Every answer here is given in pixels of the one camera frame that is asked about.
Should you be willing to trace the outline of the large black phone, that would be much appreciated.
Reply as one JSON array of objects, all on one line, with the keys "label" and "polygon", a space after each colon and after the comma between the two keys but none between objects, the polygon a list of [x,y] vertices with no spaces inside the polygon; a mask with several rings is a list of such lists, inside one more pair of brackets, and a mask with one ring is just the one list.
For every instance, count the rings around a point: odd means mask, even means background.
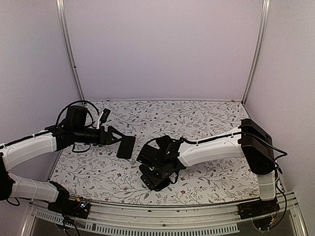
[{"label": "large black phone", "polygon": [[131,159],[135,140],[134,136],[123,137],[116,156],[120,159]]}]

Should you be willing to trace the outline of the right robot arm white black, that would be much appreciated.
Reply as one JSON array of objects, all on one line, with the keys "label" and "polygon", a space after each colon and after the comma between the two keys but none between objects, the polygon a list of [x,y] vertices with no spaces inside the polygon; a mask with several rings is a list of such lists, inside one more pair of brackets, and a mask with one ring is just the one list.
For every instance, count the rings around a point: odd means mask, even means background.
[{"label": "right robot arm white black", "polygon": [[165,135],[155,138],[157,147],[149,142],[138,154],[141,180],[150,190],[160,191],[174,184],[172,175],[199,163],[231,157],[244,157],[256,175],[259,197],[254,204],[258,214],[265,214],[276,197],[276,163],[272,137],[253,120],[246,118],[240,126],[207,139],[177,140]]}]

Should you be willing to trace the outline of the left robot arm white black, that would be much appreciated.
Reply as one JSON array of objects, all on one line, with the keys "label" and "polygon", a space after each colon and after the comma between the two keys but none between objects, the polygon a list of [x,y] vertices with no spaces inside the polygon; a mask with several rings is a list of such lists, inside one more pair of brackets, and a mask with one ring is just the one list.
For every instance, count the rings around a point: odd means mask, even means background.
[{"label": "left robot arm white black", "polygon": [[110,110],[98,112],[97,120],[86,124],[90,115],[88,108],[68,105],[66,116],[55,125],[46,127],[39,133],[26,136],[0,146],[0,199],[24,198],[53,203],[62,213],[70,213],[73,202],[69,192],[55,182],[40,182],[9,173],[15,166],[46,153],[63,150],[76,143],[88,145],[112,145],[119,143],[117,157],[130,159],[135,143],[134,136],[127,136],[106,122]]}]

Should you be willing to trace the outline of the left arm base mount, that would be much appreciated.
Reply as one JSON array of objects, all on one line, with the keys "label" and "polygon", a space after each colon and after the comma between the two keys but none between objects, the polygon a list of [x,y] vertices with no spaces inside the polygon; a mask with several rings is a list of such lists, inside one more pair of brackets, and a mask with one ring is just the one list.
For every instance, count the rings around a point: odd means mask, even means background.
[{"label": "left arm base mount", "polygon": [[83,197],[78,197],[75,200],[69,198],[69,192],[60,184],[50,181],[58,191],[57,199],[48,204],[48,210],[64,214],[66,216],[73,216],[76,218],[87,219],[90,212],[90,201]]}]

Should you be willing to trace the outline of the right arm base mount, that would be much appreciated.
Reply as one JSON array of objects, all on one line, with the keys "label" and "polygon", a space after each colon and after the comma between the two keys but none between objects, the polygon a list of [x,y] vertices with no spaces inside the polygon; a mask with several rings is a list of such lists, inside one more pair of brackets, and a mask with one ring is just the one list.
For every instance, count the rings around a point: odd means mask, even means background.
[{"label": "right arm base mount", "polygon": [[280,210],[277,198],[269,201],[262,201],[261,199],[258,199],[252,202],[240,203],[237,205],[237,208],[241,219],[276,213]]}]

